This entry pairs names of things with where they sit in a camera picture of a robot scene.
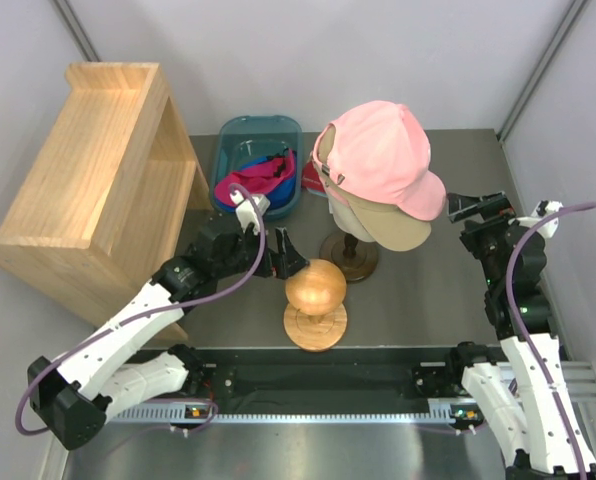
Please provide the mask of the pink cap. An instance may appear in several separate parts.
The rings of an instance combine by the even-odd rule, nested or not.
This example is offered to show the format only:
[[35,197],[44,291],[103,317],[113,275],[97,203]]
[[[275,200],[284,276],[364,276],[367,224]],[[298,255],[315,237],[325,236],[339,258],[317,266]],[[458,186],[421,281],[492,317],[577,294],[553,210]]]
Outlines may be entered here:
[[431,145],[417,118],[404,104],[374,100],[331,121],[329,153],[318,149],[312,161],[332,184],[364,200],[397,207],[421,221],[437,218],[446,189],[430,170]]
[[349,206],[352,202],[357,202],[359,200],[359,197],[343,190],[333,182],[328,175],[329,170],[326,164],[323,164],[317,160],[313,160],[312,163],[314,164],[314,167],[317,171],[321,185],[329,197],[335,199],[345,206]]

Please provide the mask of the khaki cap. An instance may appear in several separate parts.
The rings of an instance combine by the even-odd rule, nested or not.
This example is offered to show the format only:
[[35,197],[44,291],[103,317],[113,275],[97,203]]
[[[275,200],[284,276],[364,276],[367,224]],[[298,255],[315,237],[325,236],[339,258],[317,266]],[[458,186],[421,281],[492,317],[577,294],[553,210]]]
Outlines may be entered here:
[[[327,164],[336,136],[335,127],[328,125],[319,135],[310,160],[323,160]],[[359,197],[349,207],[364,228],[375,239],[374,243],[396,252],[410,251],[421,246],[430,236],[429,222],[415,219],[395,205],[370,202]]]

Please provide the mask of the round wooden hat stand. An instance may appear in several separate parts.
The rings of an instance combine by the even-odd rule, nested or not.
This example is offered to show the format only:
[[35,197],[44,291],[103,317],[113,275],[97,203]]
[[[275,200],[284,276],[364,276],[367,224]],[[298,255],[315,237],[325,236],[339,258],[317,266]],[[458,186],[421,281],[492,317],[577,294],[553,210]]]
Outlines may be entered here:
[[344,274],[327,260],[312,259],[289,278],[285,282],[288,304],[283,325],[290,340],[309,352],[334,347],[347,329],[346,293]]

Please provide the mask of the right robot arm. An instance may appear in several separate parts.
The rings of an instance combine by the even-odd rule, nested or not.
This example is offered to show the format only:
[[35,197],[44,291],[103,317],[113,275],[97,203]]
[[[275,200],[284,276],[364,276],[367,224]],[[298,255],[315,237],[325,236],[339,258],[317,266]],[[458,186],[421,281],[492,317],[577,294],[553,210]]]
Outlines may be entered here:
[[449,220],[464,224],[463,246],[482,266],[486,315],[513,374],[504,382],[488,347],[462,342],[447,357],[447,388],[477,404],[499,445],[506,478],[596,479],[596,457],[576,419],[559,338],[549,327],[550,303],[538,286],[546,242],[560,219],[591,211],[596,202],[544,200],[524,217],[503,192],[450,193],[447,206]]

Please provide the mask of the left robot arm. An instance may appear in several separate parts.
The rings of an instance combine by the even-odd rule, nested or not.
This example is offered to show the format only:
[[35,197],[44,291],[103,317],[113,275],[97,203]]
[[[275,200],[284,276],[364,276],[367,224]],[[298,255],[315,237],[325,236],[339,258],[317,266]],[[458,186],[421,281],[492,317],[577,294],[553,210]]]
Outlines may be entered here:
[[194,308],[217,301],[251,277],[287,280],[309,261],[287,231],[242,225],[233,215],[214,215],[199,228],[183,254],[165,261],[136,296],[94,334],[54,360],[37,358],[27,369],[28,386],[16,408],[15,428],[26,407],[68,451],[87,444],[124,411],[161,395],[194,396],[204,387],[202,361],[193,348],[176,344],[139,364],[133,358],[150,340]]

